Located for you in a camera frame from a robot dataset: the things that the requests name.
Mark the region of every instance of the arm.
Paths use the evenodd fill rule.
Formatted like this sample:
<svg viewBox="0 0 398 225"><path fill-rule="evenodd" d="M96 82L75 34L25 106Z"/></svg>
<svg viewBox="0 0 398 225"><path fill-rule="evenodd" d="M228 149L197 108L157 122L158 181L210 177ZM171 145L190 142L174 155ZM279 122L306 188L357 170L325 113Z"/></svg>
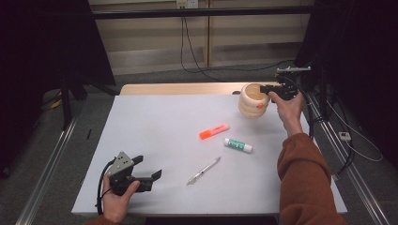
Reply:
<svg viewBox="0 0 398 225"><path fill-rule="evenodd" d="M140 186L139 181L134 181L122 196L115 195L111 188L109 176L103 177L102 201L103 215L96 220L86 223L85 225L115 225L122 224L127 214L130 198Z"/></svg>
<svg viewBox="0 0 398 225"><path fill-rule="evenodd" d="M302 94L298 93L290 101L284 101L273 92L269 96L278 106L288 137L278 159L283 224L345 224L336 212L327 163L302 131L299 121Z"/></svg>

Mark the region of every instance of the aluminum rail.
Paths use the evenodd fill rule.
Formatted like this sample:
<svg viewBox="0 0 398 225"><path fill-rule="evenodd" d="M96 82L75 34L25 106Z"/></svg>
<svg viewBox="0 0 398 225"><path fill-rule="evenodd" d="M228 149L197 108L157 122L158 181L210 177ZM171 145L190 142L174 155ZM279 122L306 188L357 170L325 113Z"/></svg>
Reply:
<svg viewBox="0 0 398 225"><path fill-rule="evenodd" d="M312 104L313 112L315 117L320 117L321 113L319 111L319 104L316 101L315 97L313 95L310 96L310 101ZM347 151L345 151L345 148L340 141L338 135L334 131L333 127L331 126L329 121L322 121L320 122L321 127L323 128L326 136L328 137L331 146L333 147L333 150L335 151L337 157L340 159L342 164L345 163L345 159L348 156ZM390 225L389 220L387 219L386 215L383 212L383 209L381 208L377 198L373 194L373 192L370 190L370 188L367 186L366 182L363 180L362 176L360 175L360 172L352 163L347 169L346 172L348 174L348 177L350 178L352 184L354 185L354 188L356 191L359 193L360 198L362 199L362 202L366 209L369 212L369 215L371 216L372 220L374 221L375 224L380 224L380 225Z"/></svg>
<svg viewBox="0 0 398 225"><path fill-rule="evenodd" d="M81 103L77 109L76 115L72 118L70 121L67 129L62 131L58 143L56 144L53 153L51 154L46 167L44 168L43 173L41 174L41 177L39 178L38 182L36 183L35 188L33 189L32 193L29 196L29 199L27 200L22 212L20 213L20 216L16 222L17 225L30 225L33 222L33 219L35 218L35 215L38 211L38 208L40 207L41 201L44 198L44 195L48 189L48 186L50 184L50 181L55 173L55 169L58 165L59 160L62 157L62 154L64 153L69 138L72 134L72 131L74 130L74 127L76 125L77 119L80 117L82 114L84 104Z"/></svg>
<svg viewBox="0 0 398 225"><path fill-rule="evenodd" d="M202 17L202 16L242 16L242 15L283 15L308 14L315 11L336 10L337 7L231 7L231 8L188 8L132 11L93 11L93 12L46 12L36 10L39 17L67 20L111 20L134 18Z"/></svg>

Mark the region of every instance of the brown sleeve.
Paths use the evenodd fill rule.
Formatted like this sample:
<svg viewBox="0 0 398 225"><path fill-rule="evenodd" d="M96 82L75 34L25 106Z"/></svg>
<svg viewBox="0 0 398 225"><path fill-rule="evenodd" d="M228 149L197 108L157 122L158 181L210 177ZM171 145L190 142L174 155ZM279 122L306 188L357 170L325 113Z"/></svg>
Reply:
<svg viewBox="0 0 398 225"><path fill-rule="evenodd" d="M283 224L345 224L336 212L327 163L308 135L283 142L278 175Z"/></svg>
<svg viewBox="0 0 398 225"><path fill-rule="evenodd" d="M121 223L113 223L106 219L103 215L97 217L96 220L85 223L84 225L121 225Z"/></svg>

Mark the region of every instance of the electrical outlet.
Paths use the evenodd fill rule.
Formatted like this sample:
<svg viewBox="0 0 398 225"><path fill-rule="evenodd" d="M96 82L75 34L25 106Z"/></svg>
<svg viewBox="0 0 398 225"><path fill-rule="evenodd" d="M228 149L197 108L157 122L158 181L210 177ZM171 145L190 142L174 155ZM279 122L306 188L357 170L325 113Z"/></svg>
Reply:
<svg viewBox="0 0 398 225"><path fill-rule="evenodd" d="M178 9L188 8L187 0L176 0L176 8L178 8Z"/></svg>
<svg viewBox="0 0 398 225"><path fill-rule="evenodd" d="M351 136L348 132L339 132L339 137L342 141L351 141Z"/></svg>
<svg viewBox="0 0 398 225"><path fill-rule="evenodd" d="M199 8L198 0L187 0L187 8Z"/></svg>

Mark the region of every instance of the orange marker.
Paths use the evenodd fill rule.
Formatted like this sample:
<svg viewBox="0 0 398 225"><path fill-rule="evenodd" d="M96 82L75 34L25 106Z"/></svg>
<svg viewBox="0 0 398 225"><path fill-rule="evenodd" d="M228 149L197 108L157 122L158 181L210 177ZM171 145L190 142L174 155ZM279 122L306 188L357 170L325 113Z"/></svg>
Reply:
<svg viewBox="0 0 398 225"><path fill-rule="evenodd" d="M200 139L203 140L203 139L211 137L211 136L213 136L215 134L223 132L223 131L225 131L227 129L229 129L229 125L228 124L221 124L221 125L219 125L219 126L217 126L215 128L208 129L208 130L205 130L205 131L199 133L199 137L200 137Z"/></svg>

